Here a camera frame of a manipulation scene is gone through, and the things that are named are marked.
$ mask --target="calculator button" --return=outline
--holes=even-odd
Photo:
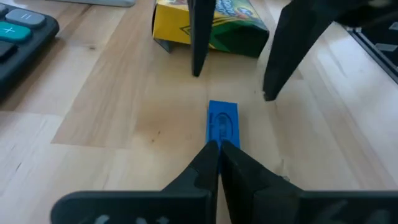
[[[30,33],[29,28],[8,22],[0,22],[0,40],[22,42],[30,37]]]
[[[9,58],[17,49],[12,43],[0,41],[0,62]]]
[[[7,12],[7,8],[5,5],[0,4],[0,16]]]
[[[30,12],[23,9],[14,9],[8,12],[6,19],[23,26],[36,28],[44,24],[45,17],[36,12]]]

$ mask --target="cardboard box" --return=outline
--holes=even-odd
[[[152,35],[167,51],[171,42],[190,44],[186,0],[157,0]],[[269,37],[266,25],[248,0],[217,0],[209,48],[258,57]]]

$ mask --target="calculator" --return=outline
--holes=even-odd
[[[58,22],[50,16],[0,3],[0,101],[58,31]]]

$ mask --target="teal button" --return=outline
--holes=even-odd
[[[22,42],[30,37],[30,29],[10,24],[8,22],[0,22],[0,40],[10,42]]]

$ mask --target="wooden table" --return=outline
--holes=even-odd
[[[252,0],[271,30],[288,0]],[[303,189],[396,189],[398,85],[337,24],[276,101],[256,60],[151,38],[153,2],[130,8],[2,0],[57,18],[46,56],[0,111],[0,223],[48,223],[76,190],[160,190],[205,142],[209,100],[239,103],[242,149]],[[229,223],[220,189],[218,223]]]

